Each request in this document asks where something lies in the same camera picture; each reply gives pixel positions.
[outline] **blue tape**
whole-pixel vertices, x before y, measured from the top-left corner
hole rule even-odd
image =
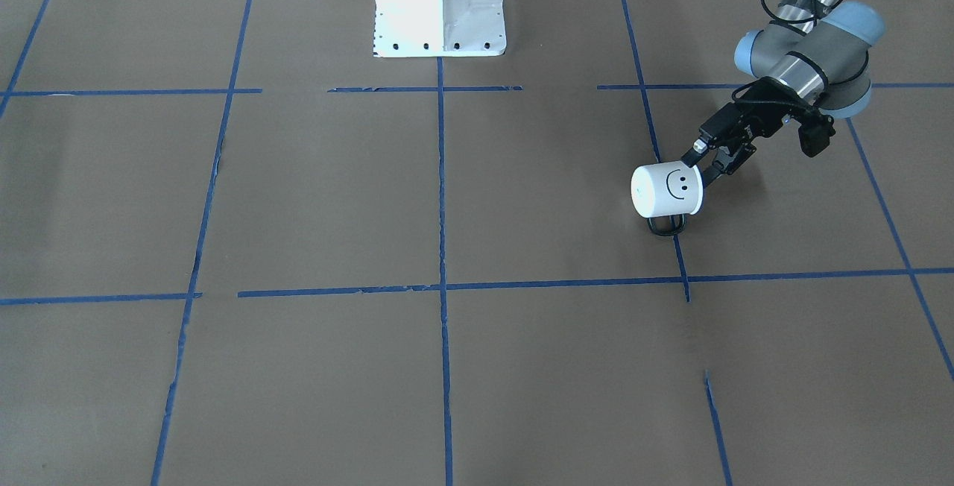
[[[679,276],[682,278],[682,292],[686,295],[686,303],[692,302],[692,290],[689,289],[689,275],[686,273],[686,261],[682,257],[682,245],[679,244],[679,235],[672,236],[672,244],[675,246],[675,259],[679,262]]]
[[[735,275],[699,275],[689,276],[693,283],[729,283],[736,281],[783,281],[802,279],[838,279],[850,277],[902,276],[904,269],[886,270],[844,270],[831,272],[784,272],[771,274],[735,274]]]
[[[260,95],[262,88],[239,89],[69,89],[69,91],[13,91],[9,96],[129,96],[129,95]]]
[[[917,275],[954,274],[954,268],[916,268]],[[798,281],[813,279],[850,279],[862,277],[891,277],[909,275],[909,270],[835,270],[828,272],[780,272],[766,274],[727,274],[688,276],[690,283],[732,283],[744,281]],[[447,283],[447,290],[495,290],[508,288],[577,288],[577,286],[624,286],[624,285],[667,285],[682,283],[682,276],[641,277],[621,279],[576,279],[555,281],[504,281]],[[290,288],[273,290],[242,290],[238,298],[276,298],[288,296],[334,296],[345,294],[384,294],[402,292],[433,292],[440,290],[440,283],[434,285],[385,285],[385,286],[345,286],[345,288]]]
[[[742,84],[655,84],[646,89],[738,89]]]
[[[108,296],[50,296],[42,298],[3,298],[0,306],[50,306],[63,303],[113,303],[113,302],[152,302],[156,300],[185,300],[187,293],[181,294],[112,294]]]
[[[565,288],[565,286],[662,285],[681,283],[681,277],[642,277],[630,279],[576,279],[562,281],[505,281],[493,283],[450,283],[447,290],[492,290],[501,288]]]
[[[43,21],[43,15],[47,13],[48,6],[50,6],[50,0],[43,0],[43,3],[40,4],[37,19],[34,20],[34,25],[30,28],[30,33],[27,35],[27,42],[23,45],[23,50],[20,51],[20,58],[17,59],[16,67],[13,69],[13,76],[10,76],[10,84],[7,85],[7,95],[3,97],[3,101],[0,101],[0,117],[3,117],[4,112],[7,111],[7,104],[10,103],[10,92],[13,92],[16,82],[20,79],[20,72],[23,72],[23,65],[27,62],[27,54],[30,54],[30,47],[34,44],[34,38],[37,38],[37,30],[40,28],[40,22]]]
[[[630,35],[630,48],[633,50],[633,63],[636,68],[636,79],[639,81],[639,92],[643,98],[643,109],[646,113],[646,124],[648,129],[650,129],[650,140],[653,142],[653,154],[657,162],[662,161],[662,156],[659,154],[659,142],[657,140],[657,133],[655,133],[655,125],[653,123],[653,111],[650,109],[650,95],[646,92],[646,79],[643,77],[643,65],[639,60],[639,48],[636,45],[636,34],[633,31],[633,20],[630,17],[630,4],[629,1],[620,0],[620,3],[623,4],[623,16],[626,17],[626,31]],[[683,288],[685,288],[686,300],[689,302],[691,300],[691,295],[689,295],[689,280],[686,276],[686,266],[682,258],[682,246],[679,244],[678,235],[672,237],[672,247],[675,249],[675,258],[679,261],[679,272],[682,276]]]
[[[522,91],[520,85],[488,85],[488,86],[337,86],[328,89],[328,92],[508,92]]]
[[[328,92],[437,92],[436,86],[337,86]]]
[[[522,85],[489,85],[489,86],[446,86],[443,88],[444,92],[507,92],[507,91],[522,91],[524,86]]]
[[[715,431],[715,444],[718,445],[718,457],[722,462],[722,475],[725,477],[725,486],[732,486],[732,470],[729,468],[729,455],[725,449],[725,440],[722,437],[722,422],[718,418],[718,408],[716,408],[716,399],[713,397],[712,380],[709,377],[709,371],[706,370],[706,400],[709,401],[709,415],[713,419],[713,431]]]
[[[643,86],[639,84],[607,84],[596,86],[596,89],[599,89],[599,91],[630,91],[630,89],[642,88]]]
[[[232,98],[235,96],[236,79],[239,77],[239,62],[241,62],[242,46],[245,41],[245,30],[248,27],[248,16],[252,10],[252,0],[245,0],[245,11],[242,14],[241,27],[238,29],[238,42],[236,42],[236,54],[232,61],[232,76],[229,79],[229,92],[225,95],[225,107],[222,110],[222,122],[218,127],[218,140],[215,142],[215,157],[212,159],[212,172],[209,176],[209,187],[205,194],[205,207],[202,210],[202,222],[198,229],[198,241],[195,242],[195,263],[192,268],[192,275],[189,279],[189,293],[185,300],[185,306],[182,309],[182,323],[180,326],[180,337],[178,337],[178,346],[176,351],[176,370],[174,371],[173,381],[169,385],[169,394],[166,397],[166,407],[162,416],[162,428],[159,432],[159,441],[156,448],[156,461],[153,465],[152,486],[158,486],[159,477],[162,473],[162,463],[166,452],[166,442],[169,438],[169,425],[173,415],[173,407],[176,403],[176,392],[178,380],[182,371],[182,357],[185,353],[186,327],[189,325],[189,319],[192,316],[192,306],[195,299],[195,286],[198,285],[198,271],[202,265],[202,249],[205,245],[205,235],[209,227],[209,217],[212,214],[212,200],[215,198],[215,181],[218,178],[218,164],[222,157],[222,143],[225,140],[225,130],[229,124],[229,113],[232,109]]]
[[[916,268],[914,273],[917,275],[954,274],[954,268]]]
[[[345,294],[387,294],[394,292],[426,292],[440,285],[338,286],[337,288],[290,288],[276,290],[241,290],[238,298],[277,298],[286,296],[338,296]]]
[[[897,246],[897,252],[900,253],[900,258],[904,262],[904,268],[907,270],[907,274],[911,280],[911,285],[914,288],[915,294],[917,294],[917,300],[920,302],[920,308],[924,312],[924,318],[927,319],[927,324],[930,326],[931,333],[934,335],[934,341],[938,345],[938,350],[941,351],[941,357],[944,358],[944,364],[947,366],[947,372],[950,374],[951,380],[954,380],[954,363],[951,362],[950,354],[947,353],[947,346],[944,346],[944,340],[941,337],[941,331],[938,330],[938,325],[934,321],[934,315],[931,314],[931,309],[927,305],[927,300],[924,299],[923,292],[920,290],[920,283],[917,282],[917,272],[911,268],[911,261],[907,257],[907,252],[904,250],[904,244],[900,241],[900,235],[897,234],[897,228],[895,227],[894,219],[891,217],[891,212],[888,211],[888,205],[885,202],[885,196],[882,195],[882,190],[878,187],[878,180],[875,178],[875,173],[871,169],[871,163],[868,161],[868,155],[865,153],[865,147],[862,147],[862,140],[858,137],[858,131],[855,130],[855,123],[852,122],[850,117],[845,119],[848,123],[848,130],[851,130],[852,139],[855,140],[855,147],[858,148],[858,155],[862,158],[862,164],[865,166],[865,172],[868,173],[868,180],[871,181],[871,187],[875,190],[875,196],[878,197],[878,204],[882,207],[882,213],[885,214],[885,220],[888,222],[888,228],[891,230],[891,235],[894,238],[895,245]]]
[[[454,484],[454,445],[450,417],[450,343],[447,332],[447,261],[446,261],[446,155],[444,154],[443,58],[437,58],[437,149],[440,224],[440,366],[443,373],[443,472],[444,484]]]

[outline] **white pedestal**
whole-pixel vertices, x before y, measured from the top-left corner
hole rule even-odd
[[[504,54],[504,0],[375,0],[379,57]]]

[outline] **white cup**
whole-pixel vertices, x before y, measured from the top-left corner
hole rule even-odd
[[[702,207],[702,173],[681,161],[644,165],[634,171],[630,192],[643,218],[695,214]]]

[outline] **smiley face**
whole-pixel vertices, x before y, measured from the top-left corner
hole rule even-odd
[[[686,174],[682,168],[674,169],[667,174],[666,189],[669,190],[669,195],[672,198],[677,198],[679,201],[685,200],[685,192],[689,191],[689,184],[686,183],[686,180]]]

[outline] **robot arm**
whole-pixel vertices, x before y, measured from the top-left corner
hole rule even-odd
[[[885,23],[871,7],[843,1],[781,0],[774,14],[762,0],[772,21],[736,48],[736,67],[756,80],[736,89],[732,102],[702,124],[681,160],[636,170],[631,194],[640,215],[695,214],[705,188],[735,173],[756,152],[753,140],[773,136],[789,119],[800,124],[802,152],[814,157],[835,135],[834,119],[865,109],[871,98],[868,49],[885,33]],[[700,170],[712,152],[712,162]]]

